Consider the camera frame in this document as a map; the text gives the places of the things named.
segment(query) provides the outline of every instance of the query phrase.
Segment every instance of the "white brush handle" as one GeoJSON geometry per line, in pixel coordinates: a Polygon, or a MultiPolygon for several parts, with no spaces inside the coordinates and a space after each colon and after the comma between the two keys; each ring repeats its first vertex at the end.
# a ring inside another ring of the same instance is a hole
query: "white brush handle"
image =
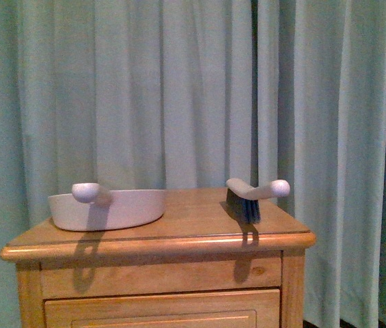
{"type": "Polygon", "coordinates": [[[71,193],[80,203],[95,203],[101,207],[107,207],[112,203],[110,190],[98,183],[76,183],[72,186],[71,193]]]}
{"type": "Polygon", "coordinates": [[[226,185],[238,197],[245,198],[246,200],[285,197],[290,193],[290,185],[285,180],[275,180],[268,185],[255,188],[241,179],[232,178],[226,181],[226,185]]]}

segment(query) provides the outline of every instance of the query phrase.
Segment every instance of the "wooden drawer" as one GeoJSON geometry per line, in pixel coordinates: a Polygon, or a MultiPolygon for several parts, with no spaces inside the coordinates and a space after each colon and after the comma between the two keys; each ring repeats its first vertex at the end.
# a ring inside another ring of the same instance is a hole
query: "wooden drawer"
{"type": "Polygon", "coordinates": [[[47,301],[48,328],[278,328],[279,290],[47,301]]]}
{"type": "Polygon", "coordinates": [[[44,263],[44,299],[281,286],[281,252],[44,263]]]}

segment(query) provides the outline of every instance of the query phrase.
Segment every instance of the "hand brush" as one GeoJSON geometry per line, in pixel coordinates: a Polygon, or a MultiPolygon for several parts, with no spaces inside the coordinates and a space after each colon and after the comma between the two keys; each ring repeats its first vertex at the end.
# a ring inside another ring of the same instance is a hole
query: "hand brush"
{"type": "Polygon", "coordinates": [[[258,200],[285,197],[290,193],[290,185],[285,180],[275,180],[266,186],[255,188],[241,179],[232,178],[226,181],[226,186],[228,186],[226,204],[245,223],[260,222],[258,200]]]}

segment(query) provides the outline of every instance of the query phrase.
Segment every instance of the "wooden nightstand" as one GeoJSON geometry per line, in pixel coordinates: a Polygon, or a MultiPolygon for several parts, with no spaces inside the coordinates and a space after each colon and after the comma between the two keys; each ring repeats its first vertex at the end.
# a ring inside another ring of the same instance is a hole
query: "wooden nightstand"
{"type": "Polygon", "coordinates": [[[171,190],[158,221],[67,232],[51,219],[8,243],[23,327],[297,328],[310,230],[269,201],[245,225],[226,189],[171,190]]]}

